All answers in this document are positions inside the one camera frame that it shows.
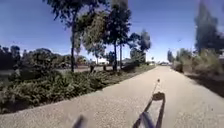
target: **bush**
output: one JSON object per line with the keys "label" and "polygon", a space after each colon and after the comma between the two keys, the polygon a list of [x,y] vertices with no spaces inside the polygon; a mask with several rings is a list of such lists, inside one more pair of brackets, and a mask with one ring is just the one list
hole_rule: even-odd
{"label": "bush", "polygon": [[124,72],[131,72],[131,71],[134,71],[134,69],[136,67],[138,67],[138,66],[140,66],[140,63],[139,63],[139,61],[136,60],[136,61],[132,61],[132,62],[127,63],[126,65],[124,65],[124,67],[122,68],[122,70]]}
{"label": "bush", "polygon": [[172,64],[172,68],[175,71],[183,72],[183,65],[180,61],[174,61],[173,64]]}
{"label": "bush", "polygon": [[194,57],[193,66],[195,72],[202,75],[219,75],[223,73],[218,55],[215,51],[209,49],[202,50],[200,55]]}

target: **green bush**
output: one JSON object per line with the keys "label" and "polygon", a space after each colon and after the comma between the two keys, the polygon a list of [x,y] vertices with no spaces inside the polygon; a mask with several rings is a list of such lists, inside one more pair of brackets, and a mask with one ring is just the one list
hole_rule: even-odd
{"label": "green bush", "polygon": [[[144,65],[138,72],[149,69]],[[28,107],[53,103],[102,89],[109,84],[134,76],[135,73],[99,71],[66,72],[49,71],[38,79],[0,82],[0,113],[15,112]]]}
{"label": "green bush", "polygon": [[136,67],[140,66],[140,63],[138,60],[132,61],[130,63],[127,63],[126,65],[124,65],[124,67],[122,68],[122,70],[124,72],[132,72],[135,70]]}
{"label": "green bush", "polygon": [[172,64],[172,68],[175,71],[183,72],[183,65],[180,61],[174,61],[173,64]]}
{"label": "green bush", "polygon": [[202,75],[218,75],[223,73],[218,55],[215,51],[209,49],[202,50],[200,55],[194,57],[193,66],[195,72]]}

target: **path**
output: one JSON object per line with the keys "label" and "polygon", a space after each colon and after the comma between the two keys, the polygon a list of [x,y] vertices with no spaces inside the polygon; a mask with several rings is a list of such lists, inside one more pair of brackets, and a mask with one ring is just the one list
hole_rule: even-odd
{"label": "path", "polygon": [[[155,81],[165,93],[163,128],[221,128],[224,100],[193,80],[157,67],[102,91],[14,114],[0,115],[2,128],[72,128],[83,115],[86,128],[130,128],[145,109]],[[161,103],[150,108],[155,120]]]}

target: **tree trunk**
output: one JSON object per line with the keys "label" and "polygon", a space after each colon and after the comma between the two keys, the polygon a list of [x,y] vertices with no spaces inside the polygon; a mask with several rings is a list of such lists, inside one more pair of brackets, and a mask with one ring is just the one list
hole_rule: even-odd
{"label": "tree trunk", "polygon": [[114,41],[114,65],[113,65],[113,70],[117,71],[117,49],[116,49],[116,42]]}
{"label": "tree trunk", "polygon": [[122,68],[122,44],[120,44],[120,69]]}
{"label": "tree trunk", "polygon": [[71,48],[71,71],[74,72],[74,45]]}
{"label": "tree trunk", "polygon": [[78,68],[78,65],[79,65],[79,53],[76,54],[76,57],[75,57],[75,68]]}
{"label": "tree trunk", "polygon": [[98,57],[96,57],[96,65],[98,65]]}

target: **sky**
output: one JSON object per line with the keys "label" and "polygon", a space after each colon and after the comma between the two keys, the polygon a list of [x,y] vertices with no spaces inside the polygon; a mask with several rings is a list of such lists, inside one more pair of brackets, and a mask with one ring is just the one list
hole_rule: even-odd
{"label": "sky", "polygon": [[[218,29],[224,32],[223,0],[204,0],[212,15],[219,20]],[[130,33],[145,29],[152,47],[146,59],[167,61],[167,51],[174,54],[180,48],[194,48],[195,23],[199,0],[129,0],[132,12]],[[48,48],[60,54],[70,53],[70,29],[54,20],[51,8],[42,0],[0,0],[0,45],[18,45],[21,51]],[[106,52],[112,51],[109,46]],[[80,53],[87,58],[84,48]],[[123,58],[130,50],[123,49]]]}

